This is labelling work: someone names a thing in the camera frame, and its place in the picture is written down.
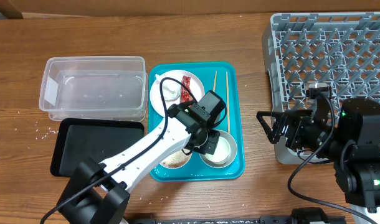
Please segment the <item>pink small bowl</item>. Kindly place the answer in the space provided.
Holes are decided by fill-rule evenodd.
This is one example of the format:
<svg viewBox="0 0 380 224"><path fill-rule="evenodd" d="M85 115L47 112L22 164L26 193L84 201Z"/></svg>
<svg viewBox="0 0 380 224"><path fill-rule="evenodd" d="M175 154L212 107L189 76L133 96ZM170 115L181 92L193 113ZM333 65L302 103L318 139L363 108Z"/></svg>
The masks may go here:
<svg viewBox="0 0 380 224"><path fill-rule="evenodd" d="M184 166L191 158L192 154L186 155L186 151L182 150L178 152L174 152L164 160L162 160L159 164L167 169L178 169Z"/></svg>

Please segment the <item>red foil wrapper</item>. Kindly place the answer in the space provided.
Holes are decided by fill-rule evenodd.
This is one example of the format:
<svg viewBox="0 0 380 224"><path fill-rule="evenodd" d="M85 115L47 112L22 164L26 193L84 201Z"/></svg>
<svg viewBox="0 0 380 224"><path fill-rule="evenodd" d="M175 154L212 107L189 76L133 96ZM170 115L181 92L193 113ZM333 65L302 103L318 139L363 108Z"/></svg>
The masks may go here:
<svg viewBox="0 0 380 224"><path fill-rule="evenodd" d="M192 93L190 91L191 78L188 76L183 76L181 83L183 85L181 86L180 103L193 101L194 98L192 97Z"/></svg>

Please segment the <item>white tissue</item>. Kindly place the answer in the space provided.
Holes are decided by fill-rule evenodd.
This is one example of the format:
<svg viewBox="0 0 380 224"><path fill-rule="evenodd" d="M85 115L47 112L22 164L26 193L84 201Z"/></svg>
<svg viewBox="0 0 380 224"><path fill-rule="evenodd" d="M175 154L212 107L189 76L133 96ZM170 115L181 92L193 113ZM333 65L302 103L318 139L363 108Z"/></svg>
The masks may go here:
<svg viewBox="0 0 380 224"><path fill-rule="evenodd" d="M172 80L166 80L162 84L162 89L164 99L166 101L173 101L179 98L181 85Z"/></svg>

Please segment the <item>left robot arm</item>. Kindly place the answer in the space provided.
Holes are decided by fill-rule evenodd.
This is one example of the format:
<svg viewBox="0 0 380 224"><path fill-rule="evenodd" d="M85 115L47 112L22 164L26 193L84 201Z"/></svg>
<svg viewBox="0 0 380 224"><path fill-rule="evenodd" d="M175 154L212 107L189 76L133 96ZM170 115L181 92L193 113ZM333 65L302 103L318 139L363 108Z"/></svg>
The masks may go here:
<svg viewBox="0 0 380 224"><path fill-rule="evenodd" d="M210 152L216 145L217 115L225 103L186 102L172 105L157 128L117 155L75 169L54 212L70 223L121 223L130 193L170 154L184 148Z"/></svg>

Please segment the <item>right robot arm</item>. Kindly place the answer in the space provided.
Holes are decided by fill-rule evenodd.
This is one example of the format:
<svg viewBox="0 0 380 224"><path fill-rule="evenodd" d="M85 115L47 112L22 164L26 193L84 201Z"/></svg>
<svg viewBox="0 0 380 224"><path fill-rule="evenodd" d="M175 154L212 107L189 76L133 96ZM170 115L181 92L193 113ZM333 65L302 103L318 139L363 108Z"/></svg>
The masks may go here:
<svg viewBox="0 0 380 224"><path fill-rule="evenodd" d="M256 115L272 144L286 138L290 149L306 148L333 164L336 183L349 207L308 197L292 189L292 180L310 162L291 174L288 190L298 198L353 215L356 223L380 223L380 104L365 98L343 102L338 119L326 96L316 97L316 110L259 111Z"/></svg>

